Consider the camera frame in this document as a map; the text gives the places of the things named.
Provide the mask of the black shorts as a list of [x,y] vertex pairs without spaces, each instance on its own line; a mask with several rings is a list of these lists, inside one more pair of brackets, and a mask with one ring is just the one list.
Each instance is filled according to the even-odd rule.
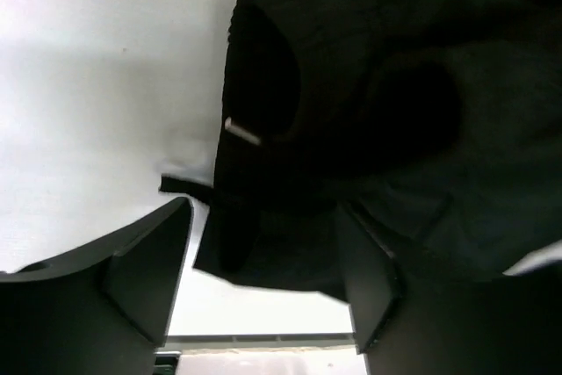
[[561,0],[236,0],[197,270],[345,299],[335,211],[500,275],[561,238]]

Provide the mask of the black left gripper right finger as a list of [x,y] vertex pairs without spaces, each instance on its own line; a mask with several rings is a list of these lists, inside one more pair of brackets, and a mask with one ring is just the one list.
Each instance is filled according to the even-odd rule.
[[372,374],[558,374],[561,266],[471,273],[361,206],[335,215],[358,351]]

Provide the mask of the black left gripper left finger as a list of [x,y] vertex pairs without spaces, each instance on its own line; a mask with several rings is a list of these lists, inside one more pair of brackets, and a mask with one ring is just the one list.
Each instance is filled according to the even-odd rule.
[[93,242],[1,276],[3,374],[150,374],[191,228],[175,198]]

